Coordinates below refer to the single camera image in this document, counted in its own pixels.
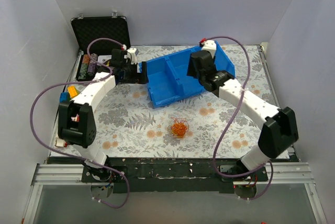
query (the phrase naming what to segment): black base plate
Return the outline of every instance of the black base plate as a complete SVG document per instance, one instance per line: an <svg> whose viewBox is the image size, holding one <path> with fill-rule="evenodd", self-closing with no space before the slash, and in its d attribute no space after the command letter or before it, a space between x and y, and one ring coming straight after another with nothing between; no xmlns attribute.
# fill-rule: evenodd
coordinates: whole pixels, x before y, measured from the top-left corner
<svg viewBox="0 0 335 224"><path fill-rule="evenodd" d="M236 160L217 159L217 166L235 165ZM233 182L222 181L212 167L212 159L142 159L112 158L110 167L124 172L131 192L201 192L219 191L233 194ZM96 183L84 168L82 182ZM263 170L257 172L258 181L267 181ZM125 193L126 184L121 176L113 177L114 193Z"/></svg>

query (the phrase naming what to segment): colored blocks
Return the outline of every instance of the colored blocks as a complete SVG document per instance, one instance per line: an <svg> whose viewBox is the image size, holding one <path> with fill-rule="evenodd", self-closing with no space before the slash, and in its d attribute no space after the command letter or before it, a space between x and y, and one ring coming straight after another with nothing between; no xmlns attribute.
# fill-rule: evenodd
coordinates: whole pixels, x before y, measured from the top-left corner
<svg viewBox="0 0 335 224"><path fill-rule="evenodd" d="M59 102L67 102L70 101L70 94L68 92L62 92L61 96L59 97Z"/></svg>
<svg viewBox="0 0 335 224"><path fill-rule="evenodd" d="M68 92L70 93L70 98L73 99L79 95L79 91L74 86L68 87Z"/></svg>

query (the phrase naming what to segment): yellow block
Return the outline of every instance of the yellow block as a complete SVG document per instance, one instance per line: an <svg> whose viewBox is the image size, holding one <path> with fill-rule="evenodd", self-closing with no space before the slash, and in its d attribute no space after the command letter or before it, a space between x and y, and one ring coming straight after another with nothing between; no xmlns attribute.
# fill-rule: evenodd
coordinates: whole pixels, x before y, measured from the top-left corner
<svg viewBox="0 0 335 224"><path fill-rule="evenodd" d="M77 97L80 93L74 86L69 86L68 92L70 94L71 99L73 99L74 97Z"/></svg>

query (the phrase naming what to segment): tangled orange string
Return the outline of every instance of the tangled orange string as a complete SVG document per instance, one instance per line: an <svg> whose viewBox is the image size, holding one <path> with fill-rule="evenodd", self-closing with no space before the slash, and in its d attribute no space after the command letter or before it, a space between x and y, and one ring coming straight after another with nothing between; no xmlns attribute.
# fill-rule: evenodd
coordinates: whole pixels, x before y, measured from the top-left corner
<svg viewBox="0 0 335 224"><path fill-rule="evenodd" d="M175 138L183 138L188 131L188 123L186 118L172 118L173 125L171 126L171 133Z"/></svg>

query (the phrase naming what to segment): wire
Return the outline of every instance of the wire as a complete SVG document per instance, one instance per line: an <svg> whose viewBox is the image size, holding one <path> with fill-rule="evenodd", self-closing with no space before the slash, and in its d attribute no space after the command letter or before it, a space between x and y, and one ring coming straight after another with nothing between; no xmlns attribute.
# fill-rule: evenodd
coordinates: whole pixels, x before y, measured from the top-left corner
<svg viewBox="0 0 335 224"><path fill-rule="evenodd" d="M105 187L105 188L109 188L110 185L111 185L111 182L110 182L108 185L103 186L103 187Z"/></svg>
<svg viewBox="0 0 335 224"><path fill-rule="evenodd" d="M106 40L106 41L110 41L110 42L116 43L116 44L119 45L121 48L123 48L123 44L121 44L120 42L115 41L115 40L113 40L113 39L111 39L111 38L98 38L98 39L95 39L94 41L92 41L92 42L87 46L87 55L89 56L89 58L90 58L93 62L97 63L98 65L101 65L101 66L103 66L103 67L108 68L108 69L109 69L109 74L108 74L107 76L103 77L102 79L99 79L99 80L81 81L81 82L79 82L79 81L77 81L77 82L65 82L65 83L54 84L54 85L51 85L51 86L48 87L48 88L45 88L40 94L37 95L37 97L35 98L34 102L32 103L32 106L31 106L31 109L30 109L30 115L29 115L29 121L30 121L31 132L32 132L33 136L35 137L35 139L36 139L36 140L37 140L43 147L49 149L50 151L59 153L59 154L61 154L61 155L65 155L65 156L68 156L68 157L71 157L71 158L76 158L76 159L83 160L83 161L86 161L86 159L83 158L83 157L80 157L80 156L76 156L76 155L72 155L72 154L68 154L68 153L59 151L59 150L57 150L57 149L55 149L55 148L52 148L52 147L48 146L47 144L45 144L45 143L44 143L44 142L37 136L37 134L36 134L36 131L35 131L35 128L34 128L33 115L34 115L34 109L35 109L35 106L36 106L37 101L38 101L38 100L40 99L40 97L41 97L45 92L47 92L48 90L50 90L50 89L52 89L52 88L55 88L55 87L58 87L58 86L63 86L63 85L72 85L72 84L93 84L93 83L97 83L97 82L103 81L103 80L109 78L109 77L113 74L113 68L111 68L111 67L109 67L109 66L107 66L107 65L105 65L105 64L99 63L98 61L96 61L95 59L93 59L93 58L91 57L91 54L90 54L90 48L91 48L91 46L92 46L95 42L97 42L97 41L101 41L101 40ZM114 169L114 168L111 168L111 167L108 167L108 166L105 166L105 165L98 164L98 163L96 163L95 161L90 161L90 160L89 160L89 162L92 163L92 164L94 164L94 165L100 166L100 167L102 167L102 168L108 169L108 170L110 170L110 171L112 171L112 172L115 172L115 173L119 174L119 175L125 180L126 185L127 185L127 196L126 196L124 202L123 202L121 205L119 205L119 206L116 206L116 205L113 205L113 204L111 204L111 203L108 203L108 202L106 202L106 201L104 201L104 200L101 200L101 199L99 199L99 198L97 198L97 197L94 197L94 199L97 200L97 201L99 201L99 202L104 203L105 205L107 205L107 206L109 206L109 207L111 207L111 208L120 208L120 207L124 206L125 203L127 202L128 198L129 198L129 194L130 194L130 186L129 186L129 182L128 182L128 179L126 178L126 176L125 176L122 172L120 172L120 171L118 171L118 170L116 170L116 169Z"/></svg>
<svg viewBox="0 0 335 224"><path fill-rule="evenodd" d="M216 165L216 154L217 154L217 151L218 151L218 149L219 149L219 146L220 146L220 144L221 144L221 142L222 142L222 139L224 138L225 134L227 133L228 128L230 127L230 125L231 125L232 122L234 121L234 119L235 119L237 113L239 112L239 110L240 110L240 108L241 108L241 105L242 105L242 102L243 102L244 93L245 93L245 90L244 90L244 89L245 89L245 87L246 87L246 85L247 85L247 82L249 81L249 78L250 78L250 58L249 58L248 52L247 52L247 50L245 49L245 47L243 46L243 44L241 44L238 40L236 40L236 39L233 38L233 37L228 37L228 36L216 36L216 37L204 38L204 39L202 39L202 40L200 41L200 43L204 42L205 40L213 40L213 39L217 39L217 38L230 39L230 40L236 42L236 43L242 48L242 50L244 51L245 57L247 58L248 73L247 73L247 77L246 77L245 80L244 80L244 83L242 84L241 98L240 98L240 100L239 100L239 102L238 102L238 104L237 104L237 106L236 106L236 109L235 109L233 115L231 116L231 118L230 118L230 120L228 121L226 127L224 128L224 130L223 130L223 132L222 132L222 134L221 134L221 136L220 136L218 142L217 142L216 145L215 145L214 152L213 152L213 161L212 161L214 170L215 170L215 172L216 172L217 174L219 174L219 175L222 176L222 177L227 177L227 178L237 178L237 177L242 177L242 176L246 176L246 175L249 175L249 174L251 174L251 173L254 173L255 171L257 171L257 170L259 170L260 168L262 168L262 167L265 166L265 164L262 164L262 165L256 167L255 169L250 170L250 171L248 171L248 172L246 172L246 173L235 174L235 175L229 175L229 174L225 174L225 173L220 172L219 169L218 169L218 167L217 167L217 165ZM273 166L272 166L271 161L269 161L269 162L270 162L270 166L271 166L271 169L272 169L272 170L271 170L271 178L270 178L269 183L268 183L268 185L266 186L265 190L260 194L260 196L262 196L262 195L267 191L267 189L269 188L269 186L270 186L270 184L271 184L271 181L272 181L272 177L273 177ZM255 197L253 197L253 198L251 198L251 199L257 199L257 198L259 198L260 196L255 196Z"/></svg>
<svg viewBox="0 0 335 224"><path fill-rule="evenodd" d="M257 183L257 180L258 180L258 178L257 178L257 174L255 174L255 183L253 183L253 184L251 185L251 187L253 187L253 186L255 186L255 185L256 185L256 183Z"/></svg>
<svg viewBox="0 0 335 224"><path fill-rule="evenodd" d="M251 182L252 182L252 177L250 177L249 183L244 184L244 185L238 185L238 186L249 186L251 184Z"/></svg>

